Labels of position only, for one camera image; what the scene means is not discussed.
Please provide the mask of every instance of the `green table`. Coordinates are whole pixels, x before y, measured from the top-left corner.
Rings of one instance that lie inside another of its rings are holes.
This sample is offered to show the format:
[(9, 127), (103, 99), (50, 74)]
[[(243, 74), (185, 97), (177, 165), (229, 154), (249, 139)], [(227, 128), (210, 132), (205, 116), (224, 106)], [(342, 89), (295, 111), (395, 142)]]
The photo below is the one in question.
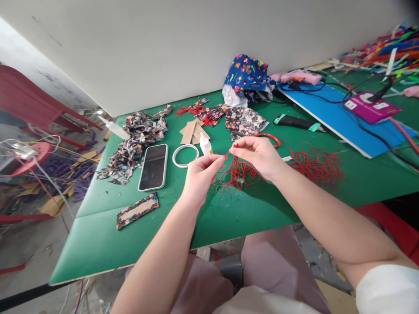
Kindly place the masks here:
[[(364, 73), (351, 73), (344, 81), (356, 83), (361, 82), (365, 77)], [(359, 90), (378, 90), (380, 86), (375, 80), (365, 84)], [(207, 104), (210, 107), (223, 102), (221, 91), (217, 91), (174, 102), (172, 105), (175, 106), (175, 110), (178, 110), (179, 106), (189, 106), (203, 97), (210, 100)], [(394, 97), (391, 101), (404, 109), (397, 118), (419, 130), (418, 99)], [(162, 105), (148, 109), (146, 112), (154, 114), (163, 108)], [(312, 119), (301, 108), (285, 104), (260, 103), (252, 108), (269, 121), (281, 113)], [(121, 125), (125, 118), (126, 116), (120, 116), (117, 120), (118, 124)], [(150, 192), (139, 192), (137, 189), (141, 170), (134, 171), (130, 183), (126, 186), (108, 183), (107, 179), (92, 180), (50, 284), (132, 265), (145, 250), (178, 200), (186, 176), (186, 169), (180, 169), (172, 163), (172, 154), (180, 146), (182, 135), (179, 131), (194, 118), (189, 113), (180, 118), (176, 118), (175, 114), (171, 113), (166, 119), (169, 131), (164, 141), (160, 143), (168, 145), (169, 159), (166, 185), (156, 190), (160, 207), (117, 231), (117, 212), (150, 194)], [(226, 154), (231, 147), (230, 132), (225, 128), (224, 123), (223, 117), (214, 128), (205, 127), (206, 132), (211, 136), (214, 153)], [(325, 148), (329, 152), (339, 151), (345, 179), (335, 196), (350, 206), (357, 207), (419, 191), (417, 172), (390, 153), (369, 160), (362, 157), (350, 145), (340, 143), (339, 138), (333, 133), (312, 133), (288, 126), (276, 126), (273, 123), (269, 124), (264, 132), (286, 140), (294, 151), (301, 150), (302, 142), (309, 142), (314, 147)], [(110, 157), (120, 142), (119, 137), (112, 135), (103, 156)], [(283, 157), (289, 155), (286, 145), (282, 145), (278, 151)], [(400, 152), (419, 163), (419, 158), (410, 148), (401, 149)], [(177, 162), (185, 163), (195, 154), (193, 149), (185, 149), (178, 154)], [(107, 158), (102, 158), (98, 169), (105, 167), (107, 162)], [(199, 213), (191, 249), (299, 221), (290, 205), (272, 184), (261, 181), (243, 191), (232, 191), (232, 193), (227, 191), (216, 193), (217, 185), (218, 183), (209, 189), (208, 199)]]

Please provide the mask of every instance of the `blue board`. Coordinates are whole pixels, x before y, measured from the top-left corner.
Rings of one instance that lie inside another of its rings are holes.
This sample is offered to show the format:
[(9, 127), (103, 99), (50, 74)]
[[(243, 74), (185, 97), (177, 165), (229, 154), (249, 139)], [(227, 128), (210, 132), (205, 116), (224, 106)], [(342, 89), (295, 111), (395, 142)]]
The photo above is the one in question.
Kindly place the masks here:
[[(302, 89), (317, 88), (318, 86), (312, 85), (302, 86)], [(366, 157), (374, 158), (389, 151), (389, 148), (383, 142), (362, 130), (353, 114), (344, 108), (342, 104), (329, 103), (319, 97), (307, 95), (299, 91), (280, 91)], [(330, 101), (342, 101), (345, 96), (342, 92), (328, 85), (312, 93)], [(360, 121), (366, 129), (386, 139), (392, 146), (397, 146), (407, 141), (391, 121), (384, 121), (377, 124), (368, 124), (361, 118)], [(408, 126), (403, 125), (403, 128), (410, 136), (417, 135), (417, 132)]]

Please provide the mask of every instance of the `forearm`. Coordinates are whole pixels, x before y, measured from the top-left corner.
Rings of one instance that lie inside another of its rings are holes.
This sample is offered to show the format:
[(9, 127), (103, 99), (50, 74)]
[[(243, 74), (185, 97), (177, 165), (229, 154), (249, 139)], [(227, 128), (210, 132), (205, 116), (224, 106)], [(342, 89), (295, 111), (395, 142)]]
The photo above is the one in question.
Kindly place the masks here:
[(372, 222), (289, 167), (274, 184), (325, 249), (337, 260), (362, 264), (397, 259), (398, 247)]
[(112, 313), (166, 313), (170, 309), (185, 269), (197, 205), (182, 198), (123, 284)]

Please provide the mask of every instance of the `glue bottle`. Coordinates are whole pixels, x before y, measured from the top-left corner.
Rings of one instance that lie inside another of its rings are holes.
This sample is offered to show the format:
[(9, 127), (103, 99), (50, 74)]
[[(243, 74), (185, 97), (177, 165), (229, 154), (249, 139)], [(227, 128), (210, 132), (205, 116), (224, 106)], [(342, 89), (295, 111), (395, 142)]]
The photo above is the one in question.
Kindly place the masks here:
[(199, 145), (201, 146), (201, 150), (204, 155), (213, 154), (213, 148), (211, 147), (210, 140), (207, 139), (202, 132), (201, 138), (199, 139)]
[(99, 116), (99, 119), (101, 119), (105, 123), (105, 126), (108, 129), (110, 129), (114, 134), (119, 136), (121, 139), (129, 140), (131, 138), (131, 136), (127, 132), (125, 132), (123, 128), (121, 128), (119, 125), (115, 124), (114, 122), (108, 121), (101, 116)]

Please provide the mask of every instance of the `hand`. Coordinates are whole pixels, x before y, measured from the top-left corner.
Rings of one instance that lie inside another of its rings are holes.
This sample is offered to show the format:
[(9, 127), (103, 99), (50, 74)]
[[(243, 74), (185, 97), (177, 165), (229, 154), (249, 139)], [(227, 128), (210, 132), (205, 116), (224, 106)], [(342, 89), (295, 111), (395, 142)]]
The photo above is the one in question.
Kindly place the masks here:
[(217, 180), (217, 172), (225, 168), (223, 155), (205, 155), (189, 163), (181, 199), (201, 208), (210, 185)]
[(230, 153), (252, 163), (256, 170), (269, 181), (275, 179), (280, 172), (280, 167), (285, 164), (266, 137), (242, 137), (234, 142)]

